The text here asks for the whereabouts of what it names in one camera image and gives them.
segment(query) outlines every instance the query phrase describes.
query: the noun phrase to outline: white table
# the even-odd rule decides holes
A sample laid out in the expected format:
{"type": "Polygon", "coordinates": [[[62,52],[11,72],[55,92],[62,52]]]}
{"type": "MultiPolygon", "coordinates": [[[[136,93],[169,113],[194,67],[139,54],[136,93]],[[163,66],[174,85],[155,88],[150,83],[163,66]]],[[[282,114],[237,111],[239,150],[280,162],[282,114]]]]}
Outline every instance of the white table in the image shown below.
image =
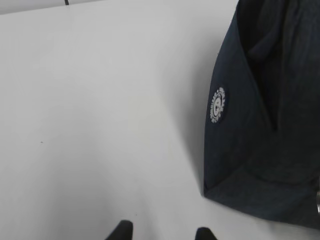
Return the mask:
{"type": "Polygon", "coordinates": [[[0,16],[0,239],[316,240],[201,196],[206,104],[236,0],[0,16]]]}

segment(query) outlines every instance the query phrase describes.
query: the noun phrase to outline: white emblem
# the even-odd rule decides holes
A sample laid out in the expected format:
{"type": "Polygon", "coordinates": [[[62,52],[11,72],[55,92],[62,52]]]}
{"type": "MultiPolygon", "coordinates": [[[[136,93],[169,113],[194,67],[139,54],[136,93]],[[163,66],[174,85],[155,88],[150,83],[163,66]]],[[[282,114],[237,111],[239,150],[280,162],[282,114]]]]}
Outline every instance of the white emblem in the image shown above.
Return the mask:
{"type": "Polygon", "coordinates": [[[211,122],[213,122],[214,124],[217,123],[221,118],[221,114],[224,111],[225,102],[226,102],[225,90],[222,87],[219,87],[219,89],[213,95],[211,108],[210,108],[210,118],[211,118],[211,122]]]}

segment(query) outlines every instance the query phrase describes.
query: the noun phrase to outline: dark blue bag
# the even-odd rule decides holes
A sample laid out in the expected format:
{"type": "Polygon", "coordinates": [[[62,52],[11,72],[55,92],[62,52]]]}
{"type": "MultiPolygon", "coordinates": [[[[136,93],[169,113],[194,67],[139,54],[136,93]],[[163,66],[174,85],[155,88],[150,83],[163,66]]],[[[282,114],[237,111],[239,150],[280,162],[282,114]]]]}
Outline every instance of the dark blue bag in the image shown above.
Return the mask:
{"type": "Polygon", "coordinates": [[[207,105],[204,195],[320,229],[320,1],[240,0],[207,105]]]}

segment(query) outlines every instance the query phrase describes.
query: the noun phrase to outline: white wall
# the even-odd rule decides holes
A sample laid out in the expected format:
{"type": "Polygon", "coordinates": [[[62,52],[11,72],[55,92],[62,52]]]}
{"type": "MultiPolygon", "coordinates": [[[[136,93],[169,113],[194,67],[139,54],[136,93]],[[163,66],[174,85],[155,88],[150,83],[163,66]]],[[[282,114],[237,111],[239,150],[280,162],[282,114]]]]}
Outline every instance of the white wall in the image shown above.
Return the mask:
{"type": "Polygon", "coordinates": [[[64,0],[0,0],[0,14],[63,6],[64,0]]]}

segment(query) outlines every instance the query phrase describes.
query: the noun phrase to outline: black object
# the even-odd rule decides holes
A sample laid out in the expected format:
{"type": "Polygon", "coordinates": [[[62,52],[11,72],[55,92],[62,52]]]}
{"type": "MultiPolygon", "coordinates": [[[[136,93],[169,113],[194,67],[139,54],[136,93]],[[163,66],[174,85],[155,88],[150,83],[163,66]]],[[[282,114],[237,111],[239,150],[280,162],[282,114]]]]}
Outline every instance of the black object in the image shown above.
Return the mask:
{"type": "Polygon", "coordinates": [[[207,227],[198,228],[195,234],[195,240],[217,240],[211,230],[207,227]]]}
{"type": "Polygon", "coordinates": [[[204,195],[320,229],[320,1],[240,0],[207,105],[204,195]]]}
{"type": "Polygon", "coordinates": [[[132,240],[133,232],[133,223],[128,220],[122,220],[106,240],[132,240]]]}
{"type": "MultiPolygon", "coordinates": [[[[132,240],[134,225],[122,220],[106,240],[132,240]]],[[[195,240],[217,240],[209,228],[201,227],[196,231],[195,240]]]]}

